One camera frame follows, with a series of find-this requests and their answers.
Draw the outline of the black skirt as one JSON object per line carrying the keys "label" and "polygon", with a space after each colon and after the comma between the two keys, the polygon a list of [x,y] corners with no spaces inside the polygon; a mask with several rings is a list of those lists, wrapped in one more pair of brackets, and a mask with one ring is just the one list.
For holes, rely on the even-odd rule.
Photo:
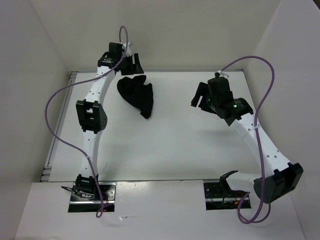
{"label": "black skirt", "polygon": [[146,75],[124,77],[117,82],[117,90],[127,103],[139,109],[145,119],[149,119],[153,110],[154,93],[153,85],[145,84],[146,80]]}

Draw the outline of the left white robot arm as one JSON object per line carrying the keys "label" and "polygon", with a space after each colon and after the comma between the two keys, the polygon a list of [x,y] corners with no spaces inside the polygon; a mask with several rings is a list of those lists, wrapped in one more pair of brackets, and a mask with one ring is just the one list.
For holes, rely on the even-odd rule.
{"label": "left white robot arm", "polygon": [[83,100],[76,102],[76,113],[83,131],[83,151],[85,152],[80,173],[75,180],[75,191],[81,192],[88,200],[100,196],[98,179],[98,151],[103,130],[108,117],[103,108],[107,90],[120,72],[122,76],[142,74],[139,55],[132,53],[131,42],[111,42],[108,51],[97,62],[96,78]]}

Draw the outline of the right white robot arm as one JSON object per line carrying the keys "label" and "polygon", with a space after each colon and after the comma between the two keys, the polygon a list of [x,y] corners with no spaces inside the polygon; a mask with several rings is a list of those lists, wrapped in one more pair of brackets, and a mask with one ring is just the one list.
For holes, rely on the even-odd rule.
{"label": "right white robot arm", "polygon": [[223,119],[239,134],[264,171],[264,176],[238,170],[223,174],[219,178],[219,191],[223,196],[229,197],[236,191],[255,193],[265,204],[270,204],[296,188],[304,172],[302,166],[292,163],[278,150],[255,119],[249,103],[242,97],[233,97],[227,79],[200,82],[191,106]]}

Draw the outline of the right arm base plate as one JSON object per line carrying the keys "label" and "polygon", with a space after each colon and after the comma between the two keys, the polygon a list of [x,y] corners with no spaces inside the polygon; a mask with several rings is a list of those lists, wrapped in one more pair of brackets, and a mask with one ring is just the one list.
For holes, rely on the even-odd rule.
{"label": "right arm base plate", "polygon": [[207,211],[237,209],[242,197],[246,194],[239,190],[222,190],[217,181],[204,182],[203,188]]}

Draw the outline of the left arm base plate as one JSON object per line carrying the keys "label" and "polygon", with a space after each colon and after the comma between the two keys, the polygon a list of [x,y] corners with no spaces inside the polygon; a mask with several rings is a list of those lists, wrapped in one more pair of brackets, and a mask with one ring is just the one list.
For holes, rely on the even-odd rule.
{"label": "left arm base plate", "polygon": [[[102,193],[104,213],[112,213],[115,211],[116,186],[116,183],[99,185]],[[84,191],[75,191],[75,185],[71,190],[68,206],[69,213],[93,213],[101,208],[101,199],[98,192],[87,193]]]}

